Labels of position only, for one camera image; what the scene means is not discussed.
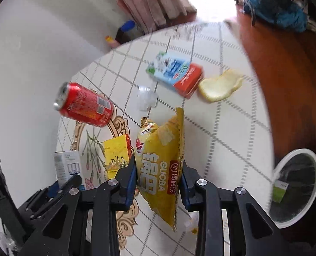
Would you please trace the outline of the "orange small bottle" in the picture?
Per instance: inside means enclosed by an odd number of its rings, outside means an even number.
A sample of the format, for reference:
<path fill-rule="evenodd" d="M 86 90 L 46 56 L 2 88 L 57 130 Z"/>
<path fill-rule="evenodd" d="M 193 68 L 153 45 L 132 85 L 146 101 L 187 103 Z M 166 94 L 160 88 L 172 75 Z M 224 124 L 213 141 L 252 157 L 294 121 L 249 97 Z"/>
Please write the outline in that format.
<path fill-rule="evenodd" d="M 115 43 L 115 40 L 110 36 L 105 37 L 105 40 L 107 41 L 107 43 Z"/>

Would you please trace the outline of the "blue cap bottle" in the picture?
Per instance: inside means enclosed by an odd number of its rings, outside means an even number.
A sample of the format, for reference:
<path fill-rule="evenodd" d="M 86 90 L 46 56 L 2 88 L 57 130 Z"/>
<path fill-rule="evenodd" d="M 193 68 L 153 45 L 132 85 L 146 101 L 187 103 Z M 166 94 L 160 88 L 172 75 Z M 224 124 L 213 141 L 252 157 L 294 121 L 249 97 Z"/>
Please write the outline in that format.
<path fill-rule="evenodd" d="M 122 45 L 141 36 L 143 36 L 141 29 L 134 21 L 129 20 L 118 29 L 115 40 Z"/>

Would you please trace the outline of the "blue clothes pile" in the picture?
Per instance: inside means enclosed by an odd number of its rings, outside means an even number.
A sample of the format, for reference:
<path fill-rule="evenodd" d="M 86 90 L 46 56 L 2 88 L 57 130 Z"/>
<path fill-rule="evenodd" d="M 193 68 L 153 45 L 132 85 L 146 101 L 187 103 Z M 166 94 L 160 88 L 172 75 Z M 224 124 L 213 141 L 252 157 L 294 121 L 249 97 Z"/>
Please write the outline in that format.
<path fill-rule="evenodd" d="M 293 0 L 243 0 L 243 12 L 251 15 L 251 25 L 259 18 L 296 32 L 307 28 L 307 16 Z"/>

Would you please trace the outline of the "green box in bin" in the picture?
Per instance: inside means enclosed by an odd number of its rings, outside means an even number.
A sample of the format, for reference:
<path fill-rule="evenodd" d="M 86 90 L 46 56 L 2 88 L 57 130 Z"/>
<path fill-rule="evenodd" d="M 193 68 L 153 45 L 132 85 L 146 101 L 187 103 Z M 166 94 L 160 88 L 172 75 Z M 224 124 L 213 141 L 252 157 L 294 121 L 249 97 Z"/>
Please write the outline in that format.
<path fill-rule="evenodd" d="M 287 191 L 289 184 L 276 180 L 273 185 L 272 200 L 276 203 L 280 203 Z"/>

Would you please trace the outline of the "white checkered tablecloth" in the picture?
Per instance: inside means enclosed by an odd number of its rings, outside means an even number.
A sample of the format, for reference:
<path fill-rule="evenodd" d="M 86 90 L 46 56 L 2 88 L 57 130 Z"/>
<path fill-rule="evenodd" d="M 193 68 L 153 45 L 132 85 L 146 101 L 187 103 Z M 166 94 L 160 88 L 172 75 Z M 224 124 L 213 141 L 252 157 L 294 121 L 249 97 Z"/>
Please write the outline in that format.
<path fill-rule="evenodd" d="M 220 102 L 207 103 L 198 93 L 185 99 L 147 73 L 161 52 L 200 65 L 206 78 L 235 70 L 242 85 Z M 80 153 L 87 189 L 107 178 L 107 140 L 127 135 L 134 149 L 141 147 L 137 137 L 143 117 L 149 120 L 148 133 L 161 127 L 159 140 L 176 147 L 175 110 L 182 108 L 187 164 L 219 188 L 246 188 L 269 209 L 274 156 L 268 110 L 243 46 L 226 23 L 185 24 L 151 33 L 94 60 L 72 81 L 109 98 L 115 107 L 102 128 L 60 119 L 56 149 Z"/>

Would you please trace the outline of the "clear plastic cup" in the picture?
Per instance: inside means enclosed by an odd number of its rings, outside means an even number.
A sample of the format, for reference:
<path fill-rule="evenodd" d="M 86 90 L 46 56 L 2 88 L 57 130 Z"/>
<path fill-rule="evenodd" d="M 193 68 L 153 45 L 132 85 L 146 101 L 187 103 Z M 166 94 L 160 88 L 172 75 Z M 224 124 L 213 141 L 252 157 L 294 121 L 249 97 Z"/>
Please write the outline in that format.
<path fill-rule="evenodd" d="M 158 95 L 149 87 L 140 86 L 137 94 L 137 106 L 140 111 L 148 111 L 157 106 Z"/>

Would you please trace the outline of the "white small box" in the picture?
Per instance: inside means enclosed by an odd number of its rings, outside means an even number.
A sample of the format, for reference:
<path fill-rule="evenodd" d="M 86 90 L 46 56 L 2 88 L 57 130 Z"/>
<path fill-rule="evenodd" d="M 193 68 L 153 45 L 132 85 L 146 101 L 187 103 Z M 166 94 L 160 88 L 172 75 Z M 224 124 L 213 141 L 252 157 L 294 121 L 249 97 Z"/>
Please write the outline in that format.
<path fill-rule="evenodd" d="M 82 177 L 80 153 L 77 150 L 54 153 L 54 163 L 58 186 L 62 187 L 71 177 Z"/>

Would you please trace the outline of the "yellow banana peel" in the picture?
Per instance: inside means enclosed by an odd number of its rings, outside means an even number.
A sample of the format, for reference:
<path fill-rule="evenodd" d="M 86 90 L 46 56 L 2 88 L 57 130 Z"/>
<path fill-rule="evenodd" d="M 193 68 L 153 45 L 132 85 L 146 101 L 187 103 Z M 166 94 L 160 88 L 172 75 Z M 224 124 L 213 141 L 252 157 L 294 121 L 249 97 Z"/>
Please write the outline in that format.
<path fill-rule="evenodd" d="M 228 69 L 218 77 L 202 79 L 198 84 L 198 91 L 207 102 L 219 102 L 231 96 L 242 83 L 243 75 Z"/>

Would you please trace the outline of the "blue red milk carton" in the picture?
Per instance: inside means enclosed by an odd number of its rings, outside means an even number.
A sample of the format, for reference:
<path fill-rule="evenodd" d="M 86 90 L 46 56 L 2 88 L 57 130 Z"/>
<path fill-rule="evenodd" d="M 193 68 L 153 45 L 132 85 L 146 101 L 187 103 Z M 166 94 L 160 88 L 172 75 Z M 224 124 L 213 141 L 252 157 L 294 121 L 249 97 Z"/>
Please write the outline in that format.
<path fill-rule="evenodd" d="M 159 52 L 147 66 L 146 72 L 155 81 L 189 99 L 204 77 L 203 67 L 190 60 Z"/>

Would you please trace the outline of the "yellow small box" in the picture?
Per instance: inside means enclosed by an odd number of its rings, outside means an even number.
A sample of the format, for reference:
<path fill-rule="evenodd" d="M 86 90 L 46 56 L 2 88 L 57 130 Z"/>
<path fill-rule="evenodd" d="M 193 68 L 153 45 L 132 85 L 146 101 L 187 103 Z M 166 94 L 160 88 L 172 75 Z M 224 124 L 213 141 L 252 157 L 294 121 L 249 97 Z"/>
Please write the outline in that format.
<path fill-rule="evenodd" d="M 106 179 L 114 179 L 119 169 L 125 168 L 132 157 L 131 140 L 127 134 L 103 142 Z"/>

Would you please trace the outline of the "yellow guoba snack bag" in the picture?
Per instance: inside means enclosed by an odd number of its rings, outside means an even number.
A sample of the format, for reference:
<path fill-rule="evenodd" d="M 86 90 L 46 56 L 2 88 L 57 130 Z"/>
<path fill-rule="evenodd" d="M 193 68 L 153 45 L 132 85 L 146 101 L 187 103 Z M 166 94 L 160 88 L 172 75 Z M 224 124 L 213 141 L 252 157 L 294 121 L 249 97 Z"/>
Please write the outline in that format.
<path fill-rule="evenodd" d="M 173 231 L 176 230 L 184 142 L 182 108 L 176 108 L 176 114 L 161 126 L 149 118 L 142 118 L 135 150 L 138 188 L 151 210 Z"/>

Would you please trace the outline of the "red soda can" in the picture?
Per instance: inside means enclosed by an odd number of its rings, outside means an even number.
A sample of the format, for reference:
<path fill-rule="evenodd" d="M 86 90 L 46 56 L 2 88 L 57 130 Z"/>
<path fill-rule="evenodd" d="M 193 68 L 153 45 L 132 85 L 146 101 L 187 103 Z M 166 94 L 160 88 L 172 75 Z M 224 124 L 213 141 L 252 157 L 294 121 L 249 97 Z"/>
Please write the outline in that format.
<path fill-rule="evenodd" d="M 62 116 L 96 127 L 106 126 L 113 115 L 110 100 L 71 82 L 64 82 L 59 88 L 54 109 Z"/>

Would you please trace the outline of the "white trash bin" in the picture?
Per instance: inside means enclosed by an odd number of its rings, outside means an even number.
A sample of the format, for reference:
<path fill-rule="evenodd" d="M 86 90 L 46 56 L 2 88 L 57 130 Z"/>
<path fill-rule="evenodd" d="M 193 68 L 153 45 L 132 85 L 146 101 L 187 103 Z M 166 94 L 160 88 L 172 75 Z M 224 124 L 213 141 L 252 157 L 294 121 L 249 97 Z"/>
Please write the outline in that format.
<path fill-rule="evenodd" d="M 280 203 L 271 199 L 269 216 L 280 229 L 297 223 L 316 198 L 316 155 L 307 148 L 289 152 L 277 164 L 272 178 L 289 184 Z"/>

